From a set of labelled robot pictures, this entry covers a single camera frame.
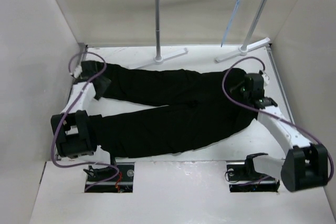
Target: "beige wall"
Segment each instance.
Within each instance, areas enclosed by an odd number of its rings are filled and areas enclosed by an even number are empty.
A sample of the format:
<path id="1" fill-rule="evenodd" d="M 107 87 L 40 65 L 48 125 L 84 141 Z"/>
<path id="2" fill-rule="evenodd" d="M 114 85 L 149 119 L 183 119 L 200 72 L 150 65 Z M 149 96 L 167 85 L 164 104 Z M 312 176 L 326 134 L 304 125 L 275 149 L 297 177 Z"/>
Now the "beige wall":
<path id="1" fill-rule="evenodd" d="M 296 122 L 336 161 L 335 41 L 336 0 L 298 0 L 272 49 Z M 336 178 L 326 191 L 336 216 Z"/>
<path id="2" fill-rule="evenodd" d="M 0 0 L 0 223 L 26 224 L 78 51 L 55 0 Z"/>
<path id="3" fill-rule="evenodd" d="M 90 45 L 152 45 L 154 0 L 57 0 L 77 41 Z M 164 44 L 220 43 L 236 0 L 161 0 Z M 296 0 L 269 0 L 253 40 L 280 31 Z M 227 38 L 241 43 L 260 0 L 241 0 Z"/>

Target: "metal pole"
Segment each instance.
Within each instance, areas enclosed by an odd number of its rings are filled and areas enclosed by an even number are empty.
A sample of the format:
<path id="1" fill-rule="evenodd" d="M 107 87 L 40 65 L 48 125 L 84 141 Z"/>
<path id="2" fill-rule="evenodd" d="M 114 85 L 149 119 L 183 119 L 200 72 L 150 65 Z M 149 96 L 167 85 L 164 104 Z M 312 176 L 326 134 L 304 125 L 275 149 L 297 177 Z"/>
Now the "metal pole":
<path id="1" fill-rule="evenodd" d="M 160 45 L 160 0 L 155 0 L 155 37 L 156 37 L 156 60 L 161 60 Z"/>
<path id="2" fill-rule="evenodd" d="M 267 0 L 261 0 L 261 3 L 259 5 L 259 8 L 258 8 L 258 11 L 257 11 L 257 14 L 256 16 L 254 17 L 254 20 L 252 22 L 252 25 L 250 27 L 250 30 L 248 31 L 247 35 L 246 35 L 246 38 L 244 40 L 244 43 L 243 45 L 240 47 L 240 50 L 241 51 L 246 51 L 247 50 L 247 46 L 248 46 L 248 43 L 250 42 L 250 39 L 252 37 L 252 34 L 254 32 L 254 30 L 256 29 L 256 26 L 258 24 L 258 21 L 259 21 L 259 18 L 261 16 L 261 13 L 265 7 L 265 4 L 266 4 L 266 1 Z"/>

